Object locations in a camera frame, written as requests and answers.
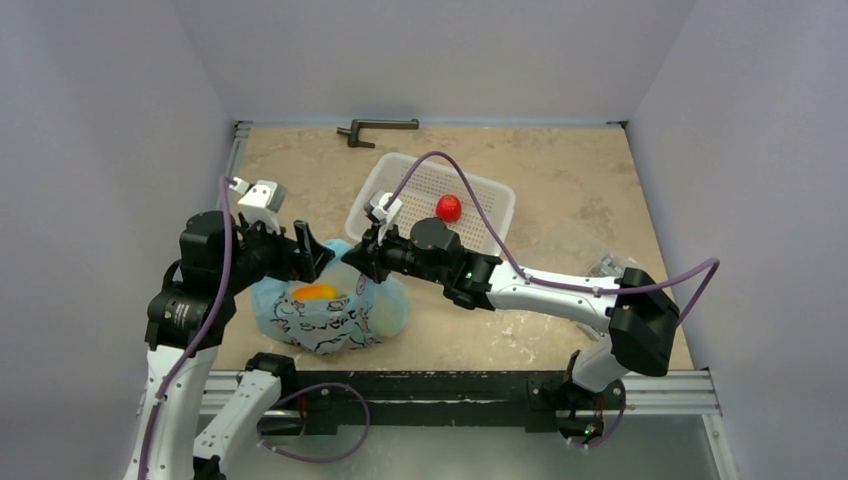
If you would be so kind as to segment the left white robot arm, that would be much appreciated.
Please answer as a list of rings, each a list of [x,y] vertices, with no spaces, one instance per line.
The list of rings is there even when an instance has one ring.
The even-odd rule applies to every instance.
[[[147,307],[147,380],[128,479],[222,479],[225,458],[262,406],[284,409],[297,399],[291,358],[254,355],[246,364],[246,392],[216,419],[223,427],[195,439],[211,366],[236,312],[235,297],[260,280],[311,282],[334,259],[307,222],[295,236],[261,221],[223,211],[191,217],[179,237],[180,256],[166,270]]]

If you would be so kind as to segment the light blue plastic bag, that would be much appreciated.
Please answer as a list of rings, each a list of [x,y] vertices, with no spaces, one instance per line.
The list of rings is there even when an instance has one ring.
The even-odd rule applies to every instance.
[[[251,301],[260,332],[318,355],[370,348],[397,336],[411,308],[403,284],[393,277],[376,283],[344,264],[341,257],[352,245],[342,239],[326,246],[335,259],[316,282],[266,277],[253,285]],[[293,289],[312,284],[332,285],[341,297],[311,302],[292,298]]]

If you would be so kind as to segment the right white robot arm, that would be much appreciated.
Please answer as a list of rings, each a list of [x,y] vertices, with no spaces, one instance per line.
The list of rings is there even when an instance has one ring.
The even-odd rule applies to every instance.
[[[536,312],[601,332],[590,349],[573,355],[561,381],[573,406],[588,405],[629,372],[663,377],[669,371],[680,311],[640,269],[575,277],[516,267],[465,247],[438,218],[416,222],[408,237],[373,225],[342,261],[377,283],[397,273],[438,284],[447,299],[468,310]]]

